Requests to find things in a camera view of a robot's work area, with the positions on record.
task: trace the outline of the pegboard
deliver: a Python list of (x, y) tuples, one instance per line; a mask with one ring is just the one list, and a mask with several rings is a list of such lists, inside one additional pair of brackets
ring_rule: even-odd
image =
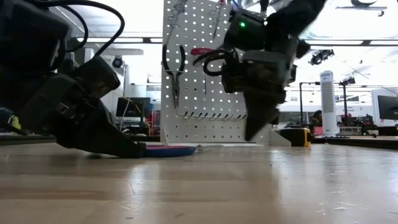
[[(170, 17), (178, 0), (166, 0), (164, 4), (163, 40), (170, 33)], [(162, 141), (169, 142), (244, 142), (246, 107), (240, 93), (225, 93), (221, 77), (205, 75), (203, 67), (194, 67), (192, 48), (217, 49), (229, 27), (231, 6), (218, 7), (217, 2), (188, 0), (185, 12), (178, 17), (178, 28), (171, 32), (168, 42), (167, 63), (171, 70), (180, 66), (179, 45), (185, 48), (185, 72), (180, 76), (178, 109), (172, 99), (171, 77), (162, 69)], [(210, 70), (219, 70), (221, 62), (214, 62)], [(267, 142), (269, 128), (256, 140)]]

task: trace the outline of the wooden table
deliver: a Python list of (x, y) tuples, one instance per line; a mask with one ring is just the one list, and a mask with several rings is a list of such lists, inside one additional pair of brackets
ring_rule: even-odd
[(397, 151), (208, 149), (134, 160), (2, 146), (0, 223), (398, 223)]

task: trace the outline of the pliers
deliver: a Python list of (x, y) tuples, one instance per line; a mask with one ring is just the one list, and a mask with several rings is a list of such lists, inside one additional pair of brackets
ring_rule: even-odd
[(185, 70), (185, 59), (186, 59), (186, 57), (185, 57), (185, 49), (184, 49), (184, 46), (182, 46), (182, 45), (180, 45), (180, 55), (181, 55), (180, 68), (177, 71), (170, 70), (170, 67), (167, 64), (167, 44), (163, 45), (163, 48), (162, 48), (162, 64), (163, 64), (163, 67), (164, 67), (166, 73), (172, 79), (172, 97), (173, 97), (174, 108), (178, 108), (178, 101), (180, 99), (180, 81), (179, 81), (179, 78), (180, 78), (180, 75)]

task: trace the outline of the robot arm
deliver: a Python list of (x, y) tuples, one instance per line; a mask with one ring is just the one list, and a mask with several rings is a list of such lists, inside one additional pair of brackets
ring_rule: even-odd
[[(296, 57), (310, 46), (299, 34), (312, 23), (326, 0), (293, 0), (266, 19), (245, 9), (231, 11), (230, 27), (221, 49), (198, 58), (208, 75), (221, 75), (225, 92), (243, 92), (246, 103), (245, 140), (250, 141), (278, 115), (278, 104), (285, 101), (284, 87), (295, 81)], [(267, 0), (261, 1), (262, 10)], [(235, 49), (244, 51), (241, 58)], [(214, 60), (224, 60), (219, 72), (209, 72)]]
[(71, 2), (93, 3), (0, 2), (0, 105), (15, 112), (25, 128), (53, 135), (64, 147), (142, 157), (146, 145), (134, 143), (113, 126), (100, 100), (120, 85), (100, 53), (68, 75), (53, 72), (65, 56), (70, 28), (46, 7)]

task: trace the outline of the computer monitor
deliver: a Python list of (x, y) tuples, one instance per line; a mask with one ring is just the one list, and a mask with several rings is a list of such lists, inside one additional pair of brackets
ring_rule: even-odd
[(141, 117), (140, 111), (142, 110), (142, 106), (144, 106), (143, 117), (149, 116), (150, 109), (150, 98), (149, 97), (130, 97), (131, 101), (119, 97), (118, 98), (118, 107), (116, 109), (117, 117), (125, 117), (125, 118), (139, 118)]
[(377, 96), (380, 119), (398, 120), (398, 97)]

